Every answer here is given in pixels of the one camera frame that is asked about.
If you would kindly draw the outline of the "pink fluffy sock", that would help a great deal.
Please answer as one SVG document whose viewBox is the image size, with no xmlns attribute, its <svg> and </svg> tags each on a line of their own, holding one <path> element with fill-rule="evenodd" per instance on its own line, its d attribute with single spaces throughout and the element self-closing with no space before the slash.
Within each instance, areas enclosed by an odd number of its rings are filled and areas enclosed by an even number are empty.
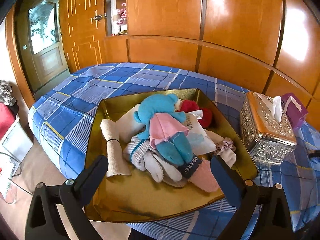
<svg viewBox="0 0 320 240">
<path fill-rule="evenodd" d="M 191 162 L 179 166 L 178 170 L 187 181 L 207 193 L 215 192 L 219 188 L 211 172 L 210 161 L 204 158 L 194 155 Z"/>
</svg>

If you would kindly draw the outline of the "cream towel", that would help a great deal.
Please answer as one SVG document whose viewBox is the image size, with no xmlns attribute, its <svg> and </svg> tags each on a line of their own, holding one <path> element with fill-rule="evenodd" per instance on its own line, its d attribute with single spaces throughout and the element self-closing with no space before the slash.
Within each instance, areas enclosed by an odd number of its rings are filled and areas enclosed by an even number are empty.
<svg viewBox="0 0 320 240">
<path fill-rule="evenodd" d="M 116 124 L 110 119 L 103 119 L 100 123 L 103 137 L 106 140 L 108 170 L 107 178 L 113 176 L 131 176 L 131 171 L 123 157 L 123 150 L 119 141 Z"/>
</svg>

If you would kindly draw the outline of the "white foam block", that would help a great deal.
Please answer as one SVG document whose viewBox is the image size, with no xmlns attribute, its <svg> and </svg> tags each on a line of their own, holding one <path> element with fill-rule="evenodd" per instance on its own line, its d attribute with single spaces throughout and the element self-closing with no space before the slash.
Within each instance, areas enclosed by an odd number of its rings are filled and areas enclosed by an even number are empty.
<svg viewBox="0 0 320 240">
<path fill-rule="evenodd" d="M 119 120 L 116 121 L 116 128 L 122 142 L 128 143 L 133 136 L 139 133 L 145 125 L 138 123 L 134 119 L 133 114 L 138 111 L 140 104 L 136 104 L 128 112 L 126 112 Z"/>
</svg>

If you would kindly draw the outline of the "blue teddy bear pink dress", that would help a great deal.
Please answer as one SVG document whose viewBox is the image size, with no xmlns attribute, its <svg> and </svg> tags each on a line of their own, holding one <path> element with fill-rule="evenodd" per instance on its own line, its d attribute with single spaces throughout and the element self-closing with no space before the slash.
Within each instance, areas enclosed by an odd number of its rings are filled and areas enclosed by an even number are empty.
<svg viewBox="0 0 320 240">
<path fill-rule="evenodd" d="M 183 166 L 192 161 L 194 154 L 187 139 L 189 129 L 183 124 L 186 115 L 175 110 L 177 102 L 175 94 L 152 94 L 140 103 L 133 118 L 145 125 L 145 131 L 137 134 L 139 139 L 148 139 L 165 160 Z"/>
</svg>

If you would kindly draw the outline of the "pink satin scrunchie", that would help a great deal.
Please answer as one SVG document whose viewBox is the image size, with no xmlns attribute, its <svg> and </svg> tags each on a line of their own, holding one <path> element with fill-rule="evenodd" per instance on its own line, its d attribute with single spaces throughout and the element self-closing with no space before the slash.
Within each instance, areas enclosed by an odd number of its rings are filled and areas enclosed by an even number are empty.
<svg viewBox="0 0 320 240">
<path fill-rule="evenodd" d="M 231 138 L 224 138 L 222 141 L 216 143 L 216 151 L 215 155 L 221 155 L 226 150 L 235 151 L 236 147 L 234 146 L 234 142 Z"/>
</svg>

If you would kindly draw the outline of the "white paper packet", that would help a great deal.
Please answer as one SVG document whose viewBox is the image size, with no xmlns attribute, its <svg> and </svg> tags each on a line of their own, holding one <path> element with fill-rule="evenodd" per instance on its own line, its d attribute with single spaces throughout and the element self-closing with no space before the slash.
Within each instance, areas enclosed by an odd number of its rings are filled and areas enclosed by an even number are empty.
<svg viewBox="0 0 320 240">
<path fill-rule="evenodd" d="M 204 131 L 196 116 L 186 113 L 186 120 L 183 123 L 189 129 L 187 139 L 195 155 L 208 154 L 216 150 L 216 144 Z"/>
</svg>

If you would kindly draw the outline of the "silver embossed tissue box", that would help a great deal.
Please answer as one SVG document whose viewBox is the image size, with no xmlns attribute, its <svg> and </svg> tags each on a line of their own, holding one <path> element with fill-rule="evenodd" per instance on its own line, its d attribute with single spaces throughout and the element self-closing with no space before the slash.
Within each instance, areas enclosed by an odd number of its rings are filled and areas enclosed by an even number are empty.
<svg viewBox="0 0 320 240">
<path fill-rule="evenodd" d="M 241 137 L 256 162 L 280 165 L 296 148 L 293 128 L 285 112 L 276 120 L 269 106 L 274 98 L 248 92 L 240 111 Z"/>
</svg>

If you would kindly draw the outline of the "striped white socks bundle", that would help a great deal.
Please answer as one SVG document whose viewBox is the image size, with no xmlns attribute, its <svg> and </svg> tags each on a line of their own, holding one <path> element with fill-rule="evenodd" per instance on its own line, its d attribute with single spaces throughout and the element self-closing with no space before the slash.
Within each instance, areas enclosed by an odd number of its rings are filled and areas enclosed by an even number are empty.
<svg viewBox="0 0 320 240">
<path fill-rule="evenodd" d="M 140 171 L 148 171 L 152 179 L 176 188 L 182 188 L 187 180 L 172 164 L 164 160 L 159 152 L 150 146 L 149 140 L 140 140 L 136 135 L 123 150 L 124 158 Z"/>
</svg>

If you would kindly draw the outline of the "blue plaid bed sheet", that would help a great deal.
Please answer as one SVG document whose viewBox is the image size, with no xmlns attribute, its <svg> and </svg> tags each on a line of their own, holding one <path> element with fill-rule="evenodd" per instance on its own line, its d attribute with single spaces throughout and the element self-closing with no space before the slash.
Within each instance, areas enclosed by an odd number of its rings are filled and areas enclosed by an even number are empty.
<svg viewBox="0 0 320 240">
<path fill-rule="evenodd" d="M 66 178 L 84 169 L 89 133 L 99 102 L 105 98 L 164 89 L 198 88 L 213 100 L 235 130 L 247 89 L 211 76 L 146 63 L 107 63 L 81 69 L 30 108 L 28 122 L 36 139 Z M 310 124 L 296 131 L 297 147 L 281 165 L 258 165 L 255 183 L 283 186 L 294 230 L 319 214 L 319 132 Z"/>
</svg>

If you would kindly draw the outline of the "white side table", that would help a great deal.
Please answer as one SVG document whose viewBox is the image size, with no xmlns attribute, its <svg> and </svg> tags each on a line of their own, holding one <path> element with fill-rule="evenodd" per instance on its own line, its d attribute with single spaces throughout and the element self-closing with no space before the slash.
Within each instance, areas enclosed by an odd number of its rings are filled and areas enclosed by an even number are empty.
<svg viewBox="0 0 320 240">
<path fill-rule="evenodd" d="M 21 162 L 32 148 L 33 142 L 20 124 L 19 116 L 1 139 L 1 173 L 12 177 L 21 171 Z"/>
</svg>

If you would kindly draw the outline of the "white tissue sheet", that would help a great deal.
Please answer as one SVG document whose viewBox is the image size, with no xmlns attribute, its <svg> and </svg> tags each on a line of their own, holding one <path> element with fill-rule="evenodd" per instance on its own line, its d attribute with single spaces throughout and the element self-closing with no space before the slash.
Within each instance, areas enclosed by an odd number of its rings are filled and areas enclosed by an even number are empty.
<svg viewBox="0 0 320 240">
<path fill-rule="evenodd" d="M 281 122 L 282 118 L 282 105 L 281 105 L 281 97 L 275 96 L 271 98 L 264 94 L 255 93 L 259 98 L 264 102 L 266 107 L 269 109 L 272 117 L 278 122 Z"/>
</svg>

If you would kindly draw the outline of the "red plush item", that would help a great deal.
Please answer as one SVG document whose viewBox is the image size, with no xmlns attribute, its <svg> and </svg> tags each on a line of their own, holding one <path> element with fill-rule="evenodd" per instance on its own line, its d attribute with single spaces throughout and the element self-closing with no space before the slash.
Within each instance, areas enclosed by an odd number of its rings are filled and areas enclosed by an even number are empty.
<svg viewBox="0 0 320 240">
<path fill-rule="evenodd" d="M 184 111 L 196 116 L 203 128 L 208 128 L 212 123 L 213 112 L 208 108 L 200 108 L 195 101 L 178 99 L 178 102 L 175 103 L 175 109 L 178 112 Z"/>
</svg>

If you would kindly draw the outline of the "purple snack box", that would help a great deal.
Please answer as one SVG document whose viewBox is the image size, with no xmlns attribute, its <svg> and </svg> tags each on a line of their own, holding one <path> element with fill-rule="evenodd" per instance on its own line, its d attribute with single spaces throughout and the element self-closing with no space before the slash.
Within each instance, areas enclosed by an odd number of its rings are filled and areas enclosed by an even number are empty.
<svg viewBox="0 0 320 240">
<path fill-rule="evenodd" d="M 293 130 L 299 129 L 306 120 L 308 110 L 293 93 L 282 95 L 281 103 Z"/>
</svg>

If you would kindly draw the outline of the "silver door knob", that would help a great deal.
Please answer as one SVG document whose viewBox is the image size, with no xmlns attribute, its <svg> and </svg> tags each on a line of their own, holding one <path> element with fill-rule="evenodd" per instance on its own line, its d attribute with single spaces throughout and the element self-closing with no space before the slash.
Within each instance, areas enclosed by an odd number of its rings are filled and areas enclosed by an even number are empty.
<svg viewBox="0 0 320 240">
<path fill-rule="evenodd" d="M 95 21 L 100 21 L 100 20 L 102 20 L 102 18 L 103 18 L 102 15 L 95 15 L 95 16 L 93 17 L 93 20 L 95 20 Z"/>
</svg>

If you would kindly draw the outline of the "wooden headboard panel wall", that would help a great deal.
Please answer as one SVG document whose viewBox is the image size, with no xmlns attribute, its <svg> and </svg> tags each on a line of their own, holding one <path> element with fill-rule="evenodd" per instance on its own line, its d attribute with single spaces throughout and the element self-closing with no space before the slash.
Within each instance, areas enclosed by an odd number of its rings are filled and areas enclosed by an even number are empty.
<svg viewBox="0 0 320 240">
<path fill-rule="evenodd" d="M 319 13 L 306 0 L 122 1 L 127 33 L 112 36 L 107 0 L 60 0 L 71 72 L 116 62 L 191 70 L 269 96 L 294 93 L 319 127 Z"/>
</svg>

